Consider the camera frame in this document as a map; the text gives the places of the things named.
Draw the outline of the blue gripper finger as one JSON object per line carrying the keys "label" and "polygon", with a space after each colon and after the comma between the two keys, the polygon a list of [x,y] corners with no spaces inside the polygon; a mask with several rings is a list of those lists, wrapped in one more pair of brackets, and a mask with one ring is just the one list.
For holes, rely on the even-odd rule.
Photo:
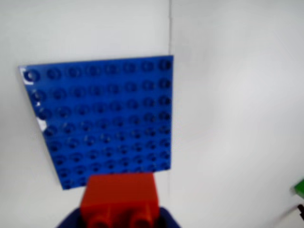
{"label": "blue gripper finger", "polygon": [[181,228],[181,226],[166,208],[160,207],[157,228]]}
{"label": "blue gripper finger", "polygon": [[82,217],[80,208],[73,210],[57,226],[57,228],[81,228]]}

